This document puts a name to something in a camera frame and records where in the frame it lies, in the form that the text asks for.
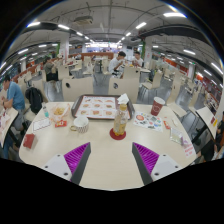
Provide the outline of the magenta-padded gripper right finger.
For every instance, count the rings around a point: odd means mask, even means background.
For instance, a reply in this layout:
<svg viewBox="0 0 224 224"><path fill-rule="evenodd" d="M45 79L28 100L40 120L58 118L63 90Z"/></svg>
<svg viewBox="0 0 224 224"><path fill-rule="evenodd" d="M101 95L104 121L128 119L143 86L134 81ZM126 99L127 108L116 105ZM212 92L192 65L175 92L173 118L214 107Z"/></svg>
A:
<svg viewBox="0 0 224 224"><path fill-rule="evenodd" d="M138 143L132 144L132 153L144 185L182 169L169 155L159 155Z"/></svg>

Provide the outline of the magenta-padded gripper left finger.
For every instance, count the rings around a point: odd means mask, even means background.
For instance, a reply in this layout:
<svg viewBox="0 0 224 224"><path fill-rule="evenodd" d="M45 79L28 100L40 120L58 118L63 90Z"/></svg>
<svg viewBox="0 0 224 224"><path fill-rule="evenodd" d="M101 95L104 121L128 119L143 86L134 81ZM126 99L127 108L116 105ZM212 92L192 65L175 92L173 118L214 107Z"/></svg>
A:
<svg viewBox="0 0 224 224"><path fill-rule="evenodd" d="M43 169L78 185L90 153L91 145L85 143L66 154L56 154L43 166Z"/></svg>

